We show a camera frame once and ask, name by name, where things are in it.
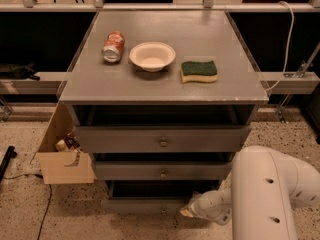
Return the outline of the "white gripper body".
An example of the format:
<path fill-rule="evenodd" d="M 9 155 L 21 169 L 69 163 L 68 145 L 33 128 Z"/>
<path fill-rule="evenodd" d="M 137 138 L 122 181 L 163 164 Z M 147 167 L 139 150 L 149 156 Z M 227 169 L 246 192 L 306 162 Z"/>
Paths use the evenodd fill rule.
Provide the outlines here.
<path fill-rule="evenodd" d="M 217 191 L 200 193 L 196 199 L 190 199 L 188 210 L 193 217 L 215 221 L 220 214 L 220 201 Z"/>

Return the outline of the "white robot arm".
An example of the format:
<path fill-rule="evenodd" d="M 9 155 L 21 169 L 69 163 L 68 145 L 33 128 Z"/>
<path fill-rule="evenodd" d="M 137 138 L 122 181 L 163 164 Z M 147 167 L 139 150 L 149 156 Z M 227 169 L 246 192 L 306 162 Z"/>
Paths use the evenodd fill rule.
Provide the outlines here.
<path fill-rule="evenodd" d="M 320 172 L 277 150 L 249 146 L 234 157 L 231 187 L 196 193 L 180 213 L 232 224 L 233 240 L 298 240 L 294 208 L 320 202 Z"/>

